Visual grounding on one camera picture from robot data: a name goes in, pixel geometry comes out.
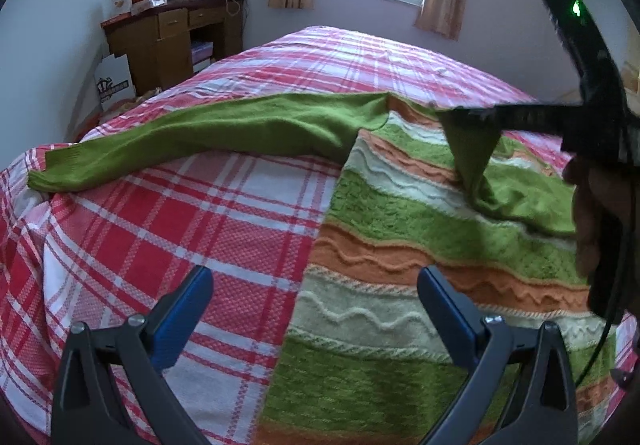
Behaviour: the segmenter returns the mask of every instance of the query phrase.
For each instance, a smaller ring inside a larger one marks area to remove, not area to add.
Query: green sweater
[[[42,192],[79,192],[209,149],[278,156],[317,154],[344,164],[360,129],[373,131],[385,125],[387,98],[387,93],[283,94],[195,106],[117,135],[49,151],[46,170],[30,172],[28,184]],[[429,111],[418,104],[412,107]],[[492,147],[498,142],[498,136],[495,140],[492,134],[484,136]],[[463,176],[467,168],[478,173],[477,165],[474,167],[478,159],[465,157],[465,148],[475,146],[459,144],[456,148],[456,164]],[[503,138],[498,153],[507,154],[514,148],[512,140]],[[491,165],[487,179],[482,187],[467,190],[479,211],[520,220],[548,234],[573,233],[568,210],[572,191],[560,180],[527,169]]]

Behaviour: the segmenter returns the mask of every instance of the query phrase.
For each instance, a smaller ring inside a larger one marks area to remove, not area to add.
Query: box
[[[142,0],[131,5],[131,15],[136,16],[149,10],[150,8],[156,8],[157,6],[164,6],[168,3],[168,0]]]
[[[199,73],[202,70],[208,68],[209,66],[211,66],[211,59],[204,59],[199,63],[193,65],[193,73],[194,74]]]
[[[191,42],[191,63],[197,64],[204,59],[213,57],[213,43],[203,41]]]
[[[108,110],[115,102],[136,97],[126,55],[110,55],[103,59],[95,69],[94,76],[103,111]]]
[[[101,28],[106,28],[110,24],[114,24],[116,22],[122,21],[123,19],[127,19],[127,18],[130,18],[130,17],[131,17],[131,12],[126,12],[124,14],[120,14],[119,16],[115,16],[114,18],[107,19],[106,21],[101,22],[100,23],[100,27]]]

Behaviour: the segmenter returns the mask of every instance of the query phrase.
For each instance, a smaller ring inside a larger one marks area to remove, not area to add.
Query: red plaid bedsheet
[[[390,90],[440,106],[530,101],[491,75],[443,55],[335,28],[307,28],[214,64],[100,126],[111,135],[177,108],[281,92]],[[558,141],[519,136],[556,168]],[[0,174],[0,387],[45,442],[56,366],[72,320],[91,327],[146,313],[193,265],[215,294],[166,378],[212,443],[252,436],[309,250],[340,169],[321,158],[210,151],[82,194],[26,187],[50,147]],[[635,321],[619,330],[630,358]],[[126,378],[126,405],[154,440]]]

